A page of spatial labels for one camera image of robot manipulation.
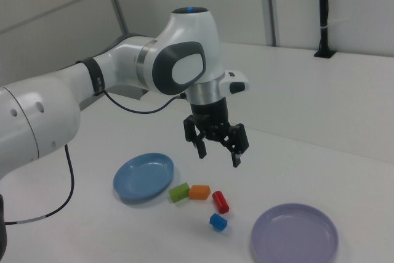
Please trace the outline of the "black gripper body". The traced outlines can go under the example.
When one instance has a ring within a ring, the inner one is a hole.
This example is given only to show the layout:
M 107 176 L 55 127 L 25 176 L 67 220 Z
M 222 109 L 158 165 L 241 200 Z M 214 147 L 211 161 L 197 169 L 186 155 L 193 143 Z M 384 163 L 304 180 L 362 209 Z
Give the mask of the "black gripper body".
M 225 143 L 228 139 L 230 123 L 226 98 L 207 105 L 191 104 L 189 132 L 191 139 L 205 137 L 208 140 Z

